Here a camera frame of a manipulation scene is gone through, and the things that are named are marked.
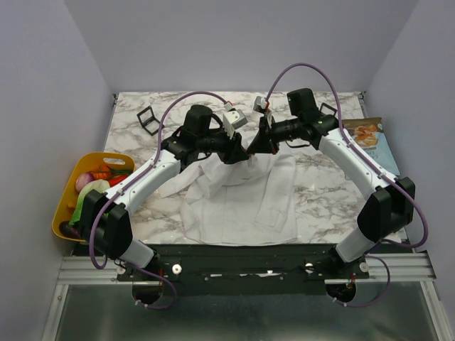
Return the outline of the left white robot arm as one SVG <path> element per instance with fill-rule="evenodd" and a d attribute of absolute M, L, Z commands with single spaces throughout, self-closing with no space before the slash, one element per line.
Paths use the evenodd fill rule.
<path fill-rule="evenodd" d="M 215 153 L 225 164 L 246 161 L 249 155 L 236 131 L 246 122 L 246 116 L 231 103 L 225 105 L 221 118 L 209 107 L 194 104 L 183 125 L 160 141 L 149 161 L 103 193 L 91 190 L 86 194 L 77 227 L 89 244 L 90 256 L 98 251 L 106 259 L 128 262 L 143 281 L 155 277 L 156 253 L 134 238 L 130 217 L 159 187 L 199 161 L 201 153 L 206 157 Z"/>

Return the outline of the white button shirt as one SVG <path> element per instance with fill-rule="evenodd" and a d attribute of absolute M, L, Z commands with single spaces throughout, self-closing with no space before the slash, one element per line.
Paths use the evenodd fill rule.
<path fill-rule="evenodd" d="M 283 244 L 297 238 L 296 159 L 287 146 L 227 165 L 216 155 L 193 163 L 159 188 L 185 190 L 180 205 L 188 239 L 223 246 Z"/>

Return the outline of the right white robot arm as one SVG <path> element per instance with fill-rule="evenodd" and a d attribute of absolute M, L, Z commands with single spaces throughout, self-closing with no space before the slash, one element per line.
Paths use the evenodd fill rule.
<path fill-rule="evenodd" d="M 292 119 L 275 121 L 268 101 L 256 97 L 253 109 L 262 117 L 247 151 L 276 154 L 281 142 L 302 139 L 328 156 L 354 182 L 366 203 L 357 217 L 357 227 L 332 248 L 326 260 L 330 275 L 343 278 L 353 270 L 354 261 L 412 221 L 415 185 L 409 178 L 396 179 L 359 148 L 347 131 L 339 128 L 334 115 L 317 107 L 309 88 L 287 93 L 287 100 Z"/>

